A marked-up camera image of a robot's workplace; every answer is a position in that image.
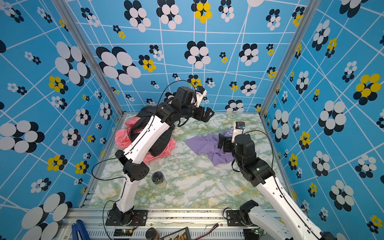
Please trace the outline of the purple cloth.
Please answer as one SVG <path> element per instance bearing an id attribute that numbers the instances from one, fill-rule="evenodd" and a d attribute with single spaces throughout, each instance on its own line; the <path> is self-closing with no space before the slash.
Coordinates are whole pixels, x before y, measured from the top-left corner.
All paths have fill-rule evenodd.
<path id="1" fill-rule="evenodd" d="M 225 153 L 218 148 L 218 134 L 195 136 L 185 140 L 185 143 L 196 155 L 206 155 L 214 166 L 229 164 L 234 160 L 231 153 Z"/>

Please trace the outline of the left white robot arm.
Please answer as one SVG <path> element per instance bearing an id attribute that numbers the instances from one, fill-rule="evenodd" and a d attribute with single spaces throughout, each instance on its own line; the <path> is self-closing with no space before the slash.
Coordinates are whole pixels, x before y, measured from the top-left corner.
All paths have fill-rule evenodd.
<path id="1" fill-rule="evenodd" d="M 195 89 L 179 87 L 171 103 L 160 103 L 138 137 L 123 151 L 116 152 L 116 157 L 124 167 L 124 181 L 119 199 L 109 213 L 113 224 L 127 226 L 135 218 L 134 198 L 140 181 L 150 170 L 144 158 L 161 135 L 182 118 L 206 123 L 214 115 L 212 109 L 205 110 L 200 106 L 206 94 L 207 90 L 202 86 Z"/>

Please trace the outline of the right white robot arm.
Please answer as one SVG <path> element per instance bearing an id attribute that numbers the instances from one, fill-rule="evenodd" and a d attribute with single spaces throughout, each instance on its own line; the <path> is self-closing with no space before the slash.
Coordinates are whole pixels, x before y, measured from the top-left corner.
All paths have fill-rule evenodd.
<path id="1" fill-rule="evenodd" d="M 281 220 L 266 213 L 249 200 L 240 207 L 243 222 L 262 228 L 275 240 L 334 240 L 330 232 L 317 227 L 284 189 L 271 166 L 257 157 L 255 144 L 248 134 L 234 137 L 219 135 L 218 147 L 231 153 L 243 177 L 270 202 Z"/>

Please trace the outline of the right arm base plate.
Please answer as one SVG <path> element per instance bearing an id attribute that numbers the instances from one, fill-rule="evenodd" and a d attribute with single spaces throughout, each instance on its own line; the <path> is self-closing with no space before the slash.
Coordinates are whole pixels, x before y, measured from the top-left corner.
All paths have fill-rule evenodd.
<path id="1" fill-rule="evenodd" d="M 240 210 L 226 209 L 223 212 L 223 216 L 227 220 L 229 227 L 258 227 L 252 224 L 250 220 L 247 220 Z"/>

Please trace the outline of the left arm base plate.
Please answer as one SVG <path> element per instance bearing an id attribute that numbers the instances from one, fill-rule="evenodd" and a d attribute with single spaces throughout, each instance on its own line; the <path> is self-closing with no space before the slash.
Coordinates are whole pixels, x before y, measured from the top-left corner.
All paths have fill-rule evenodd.
<path id="1" fill-rule="evenodd" d="M 108 211 L 105 221 L 106 226 L 145 226 L 148 218 L 148 210 L 133 210 L 121 214 L 119 210 Z"/>

